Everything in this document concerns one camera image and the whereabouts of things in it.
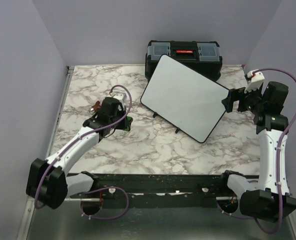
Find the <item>green round eraser pad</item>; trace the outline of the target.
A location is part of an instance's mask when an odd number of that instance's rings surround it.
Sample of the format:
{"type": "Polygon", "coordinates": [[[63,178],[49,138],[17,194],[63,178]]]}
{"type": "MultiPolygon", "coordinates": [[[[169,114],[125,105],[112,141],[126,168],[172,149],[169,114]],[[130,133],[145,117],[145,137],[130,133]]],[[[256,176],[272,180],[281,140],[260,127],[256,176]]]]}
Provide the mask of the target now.
{"type": "Polygon", "coordinates": [[[127,116],[126,118],[127,118],[128,123],[131,125],[133,122],[133,118],[130,116],[127,116]]]}

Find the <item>white whiteboard with red writing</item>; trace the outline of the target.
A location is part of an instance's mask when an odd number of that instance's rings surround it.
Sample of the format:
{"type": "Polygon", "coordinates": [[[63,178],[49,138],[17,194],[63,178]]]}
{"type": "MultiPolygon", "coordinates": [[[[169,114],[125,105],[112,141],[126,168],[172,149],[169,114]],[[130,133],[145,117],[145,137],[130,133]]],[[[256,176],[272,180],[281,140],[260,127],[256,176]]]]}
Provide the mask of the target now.
{"type": "Polygon", "coordinates": [[[162,55],[140,102],[198,143],[205,143],[226,110],[228,88],[162,55]]]}

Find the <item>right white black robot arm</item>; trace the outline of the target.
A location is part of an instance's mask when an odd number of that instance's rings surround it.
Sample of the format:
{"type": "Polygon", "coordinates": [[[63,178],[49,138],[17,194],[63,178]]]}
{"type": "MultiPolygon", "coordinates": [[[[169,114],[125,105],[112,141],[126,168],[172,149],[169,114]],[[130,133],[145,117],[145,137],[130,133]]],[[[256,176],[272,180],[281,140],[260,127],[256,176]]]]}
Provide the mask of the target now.
{"type": "Polygon", "coordinates": [[[239,199],[241,214],[275,223],[296,209],[296,198],[290,196],[286,180],[285,147],[287,143],[288,118],[281,114],[289,88],[270,81],[266,88],[247,87],[231,89],[222,100],[226,111],[233,110],[238,101],[238,111],[250,111],[256,126],[260,147],[260,169],[257,185],[248,182],[245,175],[226,170],[221,175],[218,191],[239,199]]]}

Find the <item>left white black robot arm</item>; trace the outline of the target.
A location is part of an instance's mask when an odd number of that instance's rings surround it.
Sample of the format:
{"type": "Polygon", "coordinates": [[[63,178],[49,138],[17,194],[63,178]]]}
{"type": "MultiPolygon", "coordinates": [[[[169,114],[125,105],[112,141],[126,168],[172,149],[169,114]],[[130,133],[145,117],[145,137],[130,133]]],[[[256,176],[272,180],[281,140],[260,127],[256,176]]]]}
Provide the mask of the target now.
{"type": "Polygon", "coordinates": [[[114,130],[130,130],[133,119],[127,116],[126,99],[124,93],[117,93],[97,102],[97,112],[84,121],[78,133],[62,149],[46,159],[36,158],[30,165],[26,194],[51,209],[79,193],[95,197],[99,184],[93,174],[87,171],[76,175],[68,173],[86,152],[114,130]]]}

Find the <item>brown metal nozzle tip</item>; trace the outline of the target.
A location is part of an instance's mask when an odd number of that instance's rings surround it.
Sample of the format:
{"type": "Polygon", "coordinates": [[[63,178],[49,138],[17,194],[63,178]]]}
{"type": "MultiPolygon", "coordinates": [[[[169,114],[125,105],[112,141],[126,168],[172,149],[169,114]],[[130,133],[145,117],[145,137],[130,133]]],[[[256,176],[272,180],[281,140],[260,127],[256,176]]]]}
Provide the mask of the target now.
{"type": "Polygon", "coordinates": [[[95,114],[100,109],[101,109],[101,102],[97,101],[93,106],[90,107],[89,113],[90,114],[95,114]]]}

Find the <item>black plastic toolbox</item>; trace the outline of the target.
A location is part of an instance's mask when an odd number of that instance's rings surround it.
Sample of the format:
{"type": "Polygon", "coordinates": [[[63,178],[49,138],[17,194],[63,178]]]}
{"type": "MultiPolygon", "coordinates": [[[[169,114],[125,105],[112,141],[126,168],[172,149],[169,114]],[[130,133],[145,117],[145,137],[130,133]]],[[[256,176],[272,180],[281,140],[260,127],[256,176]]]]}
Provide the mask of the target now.
{"type": "Polygon", "coordinates": [[[216,41],[151,40],[145,55],[145,77],[149,81],[162,55],[167,55],[206,78],[216,82],[221,77],[223,57],[216,41]]]}

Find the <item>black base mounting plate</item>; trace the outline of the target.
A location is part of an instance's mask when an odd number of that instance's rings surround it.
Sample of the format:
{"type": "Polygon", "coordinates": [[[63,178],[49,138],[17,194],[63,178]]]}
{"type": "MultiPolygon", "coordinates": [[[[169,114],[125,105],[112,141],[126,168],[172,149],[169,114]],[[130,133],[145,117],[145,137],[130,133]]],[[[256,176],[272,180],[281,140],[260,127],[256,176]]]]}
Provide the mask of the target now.
{"type": "Polygon", "coordinates": [[[233,213],[239,202],[232,190],[224,187],[220,175],[101,174],[95,175],[93,189],[100,192],[76,193],[85,207],[123,209],[216,208],[233,213]]]}

